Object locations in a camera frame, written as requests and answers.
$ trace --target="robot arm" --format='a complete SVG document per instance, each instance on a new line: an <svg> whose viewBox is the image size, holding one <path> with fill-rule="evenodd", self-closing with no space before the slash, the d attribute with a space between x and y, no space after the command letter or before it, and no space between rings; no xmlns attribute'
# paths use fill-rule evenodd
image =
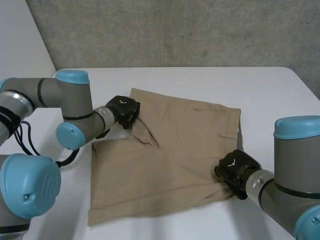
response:
<svg viewBox="0 0 320 240"><path fill-rule="evenodd" d="M214 172L241 200L249 197L297 240L320 239L320 116L275 122L274 173L235 150Z"/></svg>
<svg viewBox="0 0 320 240"><path fill-rule="evenodd" d="M139 104L123 96L93 109L88 74L79 70L61 70L55 78L9 78L0 92L0 145L37 108L61 108L64 122L56 137L70 150L105 135L115 122L130 128L139 113Z"/></svg>
<svg viewBox="0 0 320 240"><path fill-rule="evenodd" d="M56 137L64 148L77 150L103 138L116 122L131 128L140 103L116 96L93 109L85 71L61 70L55 78L5 79L0 83L0 145L37 108L61 108L63 123ZM0 240L21 239L31 219L54 205L60 186L60 169L49 157L0 155Z"/></svg>

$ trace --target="table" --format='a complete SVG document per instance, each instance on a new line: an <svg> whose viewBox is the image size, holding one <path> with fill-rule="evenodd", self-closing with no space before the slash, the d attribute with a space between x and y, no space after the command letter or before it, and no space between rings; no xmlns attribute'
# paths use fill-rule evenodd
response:
<svg viewBox="0 0 320 240"><path fill-rule="evenodd" d="M83 68L89 74L93 107L131 88L241 108L244 150L273 171L274 122L282 117L320 115L320 102L299 77L284 67ZM59 109L37 109L27 121L43 155L65 159L55 137ZM126 137L115 125L107 139ZM21 153L13 138L1 154ZM121 218L87 227L91 145L62 170L53 208L32 220L24 240L293 240L249 199L231 199L161 217Z"/></svg>

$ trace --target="wall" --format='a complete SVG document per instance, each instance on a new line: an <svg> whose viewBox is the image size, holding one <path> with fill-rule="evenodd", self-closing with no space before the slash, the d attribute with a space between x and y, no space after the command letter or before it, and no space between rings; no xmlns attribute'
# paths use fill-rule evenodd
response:
<svg viewBox="0 0 320 240"><path fill-rule="evenodd" d="M282 66L320 98L319 0L27 4L57 69Z"/></svg>
<svg viewBox="0 0 320 240"><path fill-rule="evenodd" d="M0 0L0 33L0 81L56 72L24 0Z"/></svg>

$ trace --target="beige shorts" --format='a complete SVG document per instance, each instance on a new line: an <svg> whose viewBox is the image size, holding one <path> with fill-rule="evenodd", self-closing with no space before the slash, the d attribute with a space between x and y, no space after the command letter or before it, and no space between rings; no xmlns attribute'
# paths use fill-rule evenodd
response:
<svg viewBox="0 0 320 240"><path fill-rule="evenodd" d="M141 103L131 136L93 144L88 226L232 195L213 169L237 148L240 109L134 88L130 97Z"/></svg>

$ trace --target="white surface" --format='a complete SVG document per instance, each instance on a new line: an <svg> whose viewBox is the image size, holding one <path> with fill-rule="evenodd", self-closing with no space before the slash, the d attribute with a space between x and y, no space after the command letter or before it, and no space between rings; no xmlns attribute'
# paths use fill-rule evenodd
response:
<svg viewBox="0 0 320 240"><path fill-rule="evenodd" d="M55 67L24 0L0 0L0 80L51 77Z"/></svg>
<svg viewBox="0 0 320 240"><path fill-rule="evenodd" d="M87 68L93 106L131 88L241 108L244 149L262 167L273 170L274 122L298 115L320 115L320 102L290 69L283 67ZM37 109L28 119L32 138L44 155L58 160L55 138L59 109ZM128 133L113 127L109 138ZM14 139L2 154L21 152ZM62 188L54 207L32 220L24 240L292 240L250 200L216 202L155 218L122 218L87 227L90 207L91 146L62 170Z"/></svg>

